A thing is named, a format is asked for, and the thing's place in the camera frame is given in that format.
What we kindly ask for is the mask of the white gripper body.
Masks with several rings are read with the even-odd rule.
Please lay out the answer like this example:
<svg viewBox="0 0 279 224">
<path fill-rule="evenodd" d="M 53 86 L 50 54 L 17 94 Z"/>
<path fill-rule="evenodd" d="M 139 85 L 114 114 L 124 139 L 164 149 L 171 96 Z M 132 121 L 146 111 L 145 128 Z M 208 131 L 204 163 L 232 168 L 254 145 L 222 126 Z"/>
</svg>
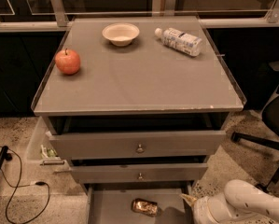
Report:
<svg viewBox="0 0 279 224">
<path fill-rule="evenodd" d="M 195 224 L 221 224 L 237 218 L 237 211 L 223 193 L 218 193 L 198 199 L 193 206 L 193 217 Z"/>
</svg>

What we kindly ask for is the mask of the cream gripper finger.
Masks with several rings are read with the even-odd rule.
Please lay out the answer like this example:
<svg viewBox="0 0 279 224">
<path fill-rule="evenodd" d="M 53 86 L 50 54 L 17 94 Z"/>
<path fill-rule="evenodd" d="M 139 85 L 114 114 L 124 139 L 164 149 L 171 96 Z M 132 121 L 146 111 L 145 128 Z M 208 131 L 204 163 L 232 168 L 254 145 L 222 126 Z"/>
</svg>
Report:
<svg viewBox="0 0 279 224">
<path fill-rule="evenodd" d="M 197 199 L 191 195 L 187 195 L 182 193 L 180 197 L 190 206 L 193 207 L 194 204 L 197 202 Z"/>
</svg>

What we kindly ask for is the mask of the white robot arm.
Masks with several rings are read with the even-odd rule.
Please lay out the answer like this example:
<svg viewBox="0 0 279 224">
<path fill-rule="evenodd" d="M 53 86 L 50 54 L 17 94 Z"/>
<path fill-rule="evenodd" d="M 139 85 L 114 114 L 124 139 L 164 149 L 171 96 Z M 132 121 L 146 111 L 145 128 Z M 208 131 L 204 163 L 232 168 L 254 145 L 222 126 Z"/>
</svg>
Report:
<svg viewBox="0 0 279 224">
<path fill-rule="evenodd" d="M 195 224 L 224 224 L 261 214 L 279 223 L 279 198 L 239 179 L 229 181 L 215 196 L 180 197 L 191 207 Z"/>
</svg>

